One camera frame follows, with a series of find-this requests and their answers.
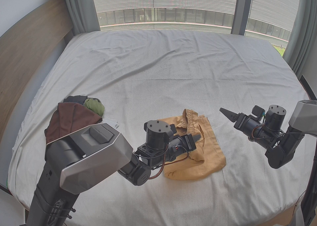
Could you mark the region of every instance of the wooden headboard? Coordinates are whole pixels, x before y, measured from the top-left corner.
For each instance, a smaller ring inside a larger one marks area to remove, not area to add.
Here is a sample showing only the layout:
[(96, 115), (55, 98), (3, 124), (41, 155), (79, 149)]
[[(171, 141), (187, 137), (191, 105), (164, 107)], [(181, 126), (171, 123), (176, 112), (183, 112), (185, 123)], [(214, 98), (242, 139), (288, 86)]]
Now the wooden headboard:
[(65, 0), (50, 0), (0, 37), (0, 141), (26, 84), (72, 27)]

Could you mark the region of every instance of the maroon garment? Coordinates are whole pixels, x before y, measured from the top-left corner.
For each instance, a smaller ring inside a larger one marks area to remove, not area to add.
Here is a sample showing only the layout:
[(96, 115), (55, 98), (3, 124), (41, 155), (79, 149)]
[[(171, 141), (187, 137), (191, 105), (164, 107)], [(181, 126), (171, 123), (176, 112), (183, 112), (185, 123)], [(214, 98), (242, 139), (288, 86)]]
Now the maroon garment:
[(101, 121), (102, 117), (79, 103), (58, 103), (57, 110), (44, 131), (46, 144)]

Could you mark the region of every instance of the mattress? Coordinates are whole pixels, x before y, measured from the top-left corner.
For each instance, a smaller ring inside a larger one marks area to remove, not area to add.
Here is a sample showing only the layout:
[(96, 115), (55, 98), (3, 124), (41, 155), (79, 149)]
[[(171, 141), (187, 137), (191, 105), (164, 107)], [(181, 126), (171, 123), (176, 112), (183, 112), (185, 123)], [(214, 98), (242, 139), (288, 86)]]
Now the mattress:
[(270, 168), (265, 149), (233, 128), (223, 107), (250, 114), (277, 104), (288, 120), (308, 99), (268, 41), (186, 30), (92, 32), (74, 37), (34, 98), (13, 148), (8, 186), (26, 207), (44, 166), (45, 136), (58, 102), (99, 98), (104, 118), (132, 147), (144, 122), (193, 109), (208, 117), (227, 165), (199, 181), (160, 177), (133, 186), (115, 173), (81, 193), (70, 225), (256, 225), (295, 204), (306, 189), (315, 139), (306, 135), (291, 162)]

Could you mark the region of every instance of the wall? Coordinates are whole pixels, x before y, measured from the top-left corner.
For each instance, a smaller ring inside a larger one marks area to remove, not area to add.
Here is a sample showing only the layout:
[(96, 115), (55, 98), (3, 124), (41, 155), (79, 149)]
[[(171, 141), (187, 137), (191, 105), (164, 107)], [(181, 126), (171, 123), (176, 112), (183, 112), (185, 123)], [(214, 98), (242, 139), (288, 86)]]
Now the wall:
[[(19, 21), (26, 14), (42, 5), (48, 0), (0, 0), (0, 36), (4, 34), (12, 25)], [(39, 89), (42, 81), (65, 48), (65, 41), (62, 40), (55, 48), (48, 60), (41, 65), (39, 70), (33, 75), (27, 84), (27, 89), (23, 92), (18, 101), (14, 117), (10, 118), (9, 127), (7, 126), (6, 140), (0, 143), (0, 185), (6, 186), (8, 167), (12, 156), (12, 147), (21, 122), (26, 111), (31, 104), (35, 93)], [(0, 190), (0, 226), (16, 226), (23, 223), (24, 209), (13, 196)]]
[(317, 38), (303, 68), (303, 77), (317, 96)]

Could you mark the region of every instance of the green garment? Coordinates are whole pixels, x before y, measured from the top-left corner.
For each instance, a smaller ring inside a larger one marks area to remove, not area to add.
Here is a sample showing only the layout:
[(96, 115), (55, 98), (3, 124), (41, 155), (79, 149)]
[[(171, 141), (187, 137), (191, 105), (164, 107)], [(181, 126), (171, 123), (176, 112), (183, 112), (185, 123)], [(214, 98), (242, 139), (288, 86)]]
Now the green garment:
[(100, 117), (103, 116), (103, 111), (105, 110), (105, 107), (99, 99), (87, 98), (84, 102), (84, 106), (92, 110), (94, 113), (97, 113)]

